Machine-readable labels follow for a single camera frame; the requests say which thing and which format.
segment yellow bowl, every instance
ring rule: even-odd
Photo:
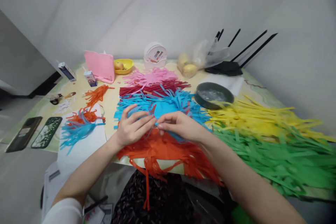
[[[116,59],[114,62],[117,61],[124,65],[124,70],[114,70],[116,74],[128,74],[134,66],[134,62],[131,59]]]

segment small carton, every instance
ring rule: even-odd
[[[70,70],[67,64],[64,62],[58,64],[58,68],[64,73],[64,75],[71,81],[76,81],[76,75]]]
[[[86,78],[86,80],[88,81],[88,83],[90,84],[91,87],[93,86],[97,86],[97,80],[96,78],[93,76],[92,71],[86,71],[84,73],[84,77]]]

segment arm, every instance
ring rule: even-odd
[[[85,198],[103,173],[112,158],[126,145],[138,141],[151,127],[156,119],[148,112],[136,112],[127,118],[128,112],[137,105],[131,105],[123,111],[116,133],[88,159],[86,159],[68,178],[56,195],[52,206],[65,198],[74,198],[84,206]]]
[[[175,112],[163,115],[158,123],[160,130],[175,132],[203,150],[235,200],[255,222],[305,223],[282,195],[246,165],[229,146],[196,121],[182,112]]]

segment smartphone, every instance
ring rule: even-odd
[[[56,133],[57,128],[62,122],[62,117],[50,117],[45,125],[43,126],[39,135],[35,138],[34,142],[31,144],[33,149],[44,149],[46,148],[53,136]]]
[[[28,118],[14,140],[8,146],[6,152],[22,151],[26,148],[41,120],[42,117]]]

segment dark bowl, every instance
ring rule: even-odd
[[[224,96],[223,100],[226,102],[233,103],[235,100],[235,97],[233,96],[231,91],[228,90],[227,88],[221,85],[218,85],[216,83],[213,83],[213,82],[204,82],[197,86],[196,93],[195,93],[195,100],[202,107],[205,107],[211,110],[221,109],[221,107],[219,107],[218,105],[214,103],[209,102],[208,100],[206,100],[205,97],[202,96],[203,91],[210,91],[210,90],[215,90],[215,91],[222,93]]]

